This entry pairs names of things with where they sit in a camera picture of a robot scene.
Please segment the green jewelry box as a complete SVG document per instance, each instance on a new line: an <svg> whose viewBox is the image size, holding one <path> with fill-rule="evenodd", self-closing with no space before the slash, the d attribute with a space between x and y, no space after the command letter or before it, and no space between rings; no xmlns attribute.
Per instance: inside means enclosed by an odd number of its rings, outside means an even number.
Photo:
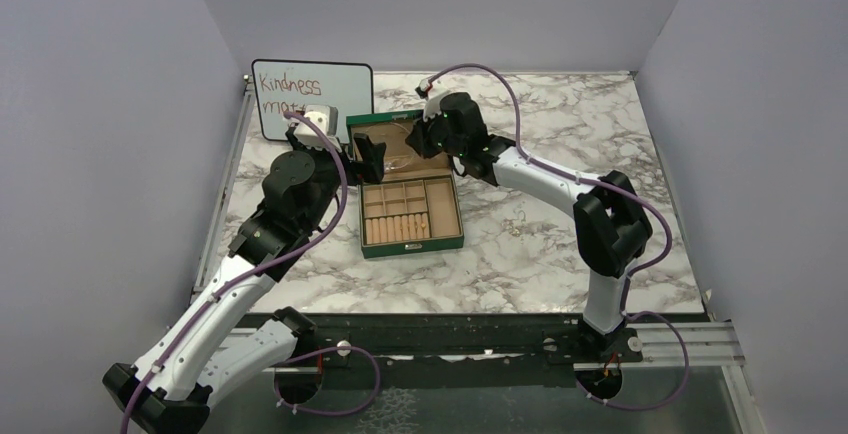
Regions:
<svg viewBox="0 0 848 434"><path fill-rule="evenodd" d="M405 139L422 112L351 116L348 134L364 133L387 145L380 184L359 194L360 246L366 259L460 249L465 233L454 173L446 155L419 157Z"/></svg>

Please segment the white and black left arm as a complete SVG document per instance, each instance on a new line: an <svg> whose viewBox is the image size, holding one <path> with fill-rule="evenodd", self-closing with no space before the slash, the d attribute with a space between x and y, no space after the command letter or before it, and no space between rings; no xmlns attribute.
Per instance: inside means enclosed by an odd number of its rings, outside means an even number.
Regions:
<svg viewBox="0 0 848 434"><path fill-rule="evenodd" d="M355 134L355 151L335 136L290 130L289 150L270 164L263 196L227 256L175 325L136 361L115 363L103 384L122 410L120 430L197 433L211 411L276 362L313 355L315 325L294 308L256 333L221 347L254 304L338 225L351 187L380 182L387 146Z"/></svg>

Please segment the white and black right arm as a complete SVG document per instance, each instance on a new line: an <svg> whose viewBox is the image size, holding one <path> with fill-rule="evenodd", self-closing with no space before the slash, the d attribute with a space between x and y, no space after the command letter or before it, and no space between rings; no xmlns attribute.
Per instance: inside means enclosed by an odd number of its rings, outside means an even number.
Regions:
<svg viewBox="0 0 848 434"><path fill-rule="evenodd" d="M406 143L425 159L455 158L466 175L528 194L574 221L578 252L590 269L577 347L592 361L612 353L626 325L626 273L653 233L629 178L619 171L596 176L542 167L540 159L523 156L516 141L489 133L478 104L465 92L428 99Z"/></svg>

